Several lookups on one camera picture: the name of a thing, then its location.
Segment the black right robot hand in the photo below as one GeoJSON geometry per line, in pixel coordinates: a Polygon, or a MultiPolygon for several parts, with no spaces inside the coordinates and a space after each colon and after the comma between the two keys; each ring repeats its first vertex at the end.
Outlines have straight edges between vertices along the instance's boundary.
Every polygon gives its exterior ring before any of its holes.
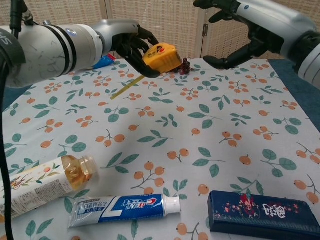
{"type": "Polygon", "coordinates": [[[219,21],[237,21],[248,26],[248,38],[250,43],[233,52],[227,58],[216,58],[206,55],[203,60],[210,66],[218,70],[233,69],[241,64],[246,63],[254,57],[260,57],[267,51],[279,54],[284,40],[265,29],[261,24],[256,24],[247,16],[240,15],[240,10],[247,13],[250,6],[239,0],[196,0],[193,6],[207,10],[210,8],[220,9],[218,13],[213,15],[209,22],[211,24],[219,21]]]}

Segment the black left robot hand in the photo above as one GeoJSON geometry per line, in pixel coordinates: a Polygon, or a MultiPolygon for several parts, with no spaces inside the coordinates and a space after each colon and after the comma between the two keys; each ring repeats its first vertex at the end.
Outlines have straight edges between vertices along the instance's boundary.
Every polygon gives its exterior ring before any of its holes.
{"type": "Polygon", "coordinates": [[[137,25],[137,33],[122,33],[118,35],[120,43],[115,47],[115,51],[119,56],[124,58],[138,73],[141,75],[155,79],[160,76],[160,72],[148,66],[144,60],[141,51],[145,54],[149,49],[149,45],[155,46],[159,43],[152,32],[137,25]]]}

